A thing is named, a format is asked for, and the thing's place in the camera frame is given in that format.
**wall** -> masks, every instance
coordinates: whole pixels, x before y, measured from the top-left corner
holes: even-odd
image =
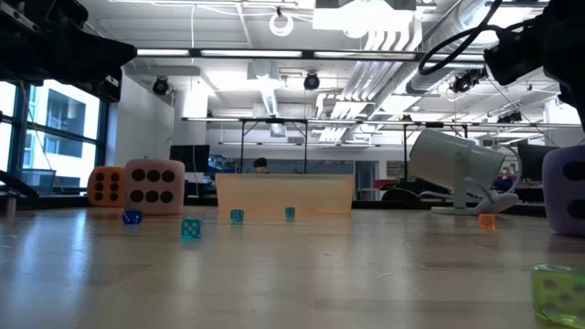
[[[124,75],[119,103],[110,106],[106,165],[133,159],[168,159],[175,111]]]

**wooden board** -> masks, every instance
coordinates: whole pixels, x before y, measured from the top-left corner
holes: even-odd
[[[351,216],[352,175],[217,174],[216,183],[220,218],[232,209],[246,218],[282,218],[287,207],[298,218]]]

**black dot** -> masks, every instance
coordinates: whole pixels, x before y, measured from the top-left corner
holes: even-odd
[[[146,177],[148,178],[149,181],[156,182],[161,178],[161,174],[157,170],[153,169],[148,172],[148,175]]]
[[[134,169],[134,171],[132,171],[132,179],[135,180],[136,182],[140,182],[141,180],[144,179],[145,176],[146,174],[142,169]]]
[[[139,203],[144,199],[144,193],[139,190],[132,191],[132,193],[130,194],[130,199],[134,203]]]
[[[163,173],[163,180],[167,183],[171,183],[175,180],[175,173],[170,170],[167,170]]]
[[[173,201],[173,194],[169,191],[164,191],[163,193],[161,193],[161,201],[165,203]]]
[[[146,201],[150,203],[154,203],[158,201],[158,193],[156,191],[148,191],[146,192]]]

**cable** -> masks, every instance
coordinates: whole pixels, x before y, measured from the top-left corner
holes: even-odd
[[[435,48],[431,49],[420,61],[419,73],[421,75],[429,75],[429,74],[432,74],[432,73],[438,71],[439,69],[444,68],[445,66],[447,66],[447,64],[451,63],[454,59],[456,59],[459,55],[461,55],[477,39],[477,37],[479,37],[479,35],[482,32],[488,31],[488,30],[495,31],[496,33],[503,31],[504,29],[501,27],[488,25],[488,23],[490,22],[490,20],[494,16],[497,9],[502,4],[502,1],[503,0],[494,0],[494,2],[492,3],[492,6],[490,6],[490,10],[488,11],[484,20],[479,24],[479,26],[472,28],[472,29],[469,29],[469,30],[466,30],[466,31],[463,31],[462,33],[459,33],[453,37],[450,37],[450,38],[446,39],[445,41],[441,42]],[[437,52],[439,52],[439,50],[450,45],[452,42],[457,41],[458,39],[460,39],[462,37],[467,37],[467,36],[469,36],[469,37],[466,38],[464,40],[464,42],[457,49],[455,49],[453,51],[453,53],[451,53],[449,56],[447,56],[447,58],[445,58],[444,60],[440,61],[439,63],[433,65],[432,67],[425,69],[425,66],[427,65],[427,62],[429,61],[429,59],[431,59],[431,57],[433,55],[435,55]]]
[[[35,117],[30,113],[30,106],[28,105],[27,89],[25,88],[25,84],[22,81],[20,81],[20,89],[22,90],[22,93],[25,96],[25,111],[27,111],[27,113],[28,113],[28,118],[30,118],[30,122],[32,123],[33,131],[35,132],[35,135],[37,136],[37,141],[40,144],[40,149],[41,149],[41,151],[43,151],[43,155],[45,155],[45,160],[47,160],[48,169],[53,170],[53,167],[51,166],[51,162],[48,160],[47,152],[45,151],[45,145],[42,142],[40,142],[40,137],[38,136],[38,130],[37,130],[37,127],[35,125]],[[61,190],[61,194],[65,194],[65,190],[63,189],[63,185],[59,181],[59,178],[57,177],[57,175],[55,175],[55,183],[57,184],[58,188]]]
[[[495,85],[495,83],[494,83],[494,82],[493,82],[491,79],[487,78],[487,80],[488,80],[488,81],[490,81],[490,83],[492,84],[492,86],[494,86],[494,88],[497,90],[497,92],[499,92],[499,93],[500,93],[500,95],[502,95],[502,97],[504,97],[504,99],[505,99],[505,100],[508,102],[508,105],[512,105],[512,107],[513,107],[515,110],[518,110],[518,112],[520,113],[520,115],[522,115],[522,117],[524,118],[524,120],[528,121],[528,123],[530,123],[530,124],[531,124],[533,127],[535,127],[535,128],[538,130],[538,132],[539,132],[539,133],[542,133],[542,135],[543,135],[543,136],[544,136],[544,137],[545,137],[545,138],[546,138],[546,139],[547,139],[549,142],[551,142],[553,145],[555,145],[555,146],[557,146],[558,148],[560,148],[560,146],[558,146],[558,145],[557,145],[557,144],[556,144],[556,143],[555,143],[553,140],[551,140],[551,139],[550,139],[550,137],[548,137],[548,136],[547,136],[547,135],[546,135],[546,134],[545,134],[545,133],[544,133],[542,130],[540,130],[540,128],[538,128],[538,126],[536,126],[534,123],[532,123],[532,122],[530,121],[530,119],[528,119],[528,118],[525,116],[525,114],[524,114],[524,113],[522,113],[522,108],[520,107],[520,108],[518,109],[518,108],[515,106],[515,104],[514,104],[513,102],[511,102],[511,101],[510,101],[510,100],[509,100],[509,99],[508,99],[508,98],[507,98],[507,97],[504,95],[504,93],[503,93],[503,92],[502,92],[502,91],[501,91],[499,88],[497,88],[497,86]]]

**wooden table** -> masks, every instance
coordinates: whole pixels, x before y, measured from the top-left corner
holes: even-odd
[[[536,328],[530,270],[585,268],[542,218],[354,211],[339,220],[125,227],[120,209],[0,218],[0,328]],[[542,324],[541,327],[553,327]]]

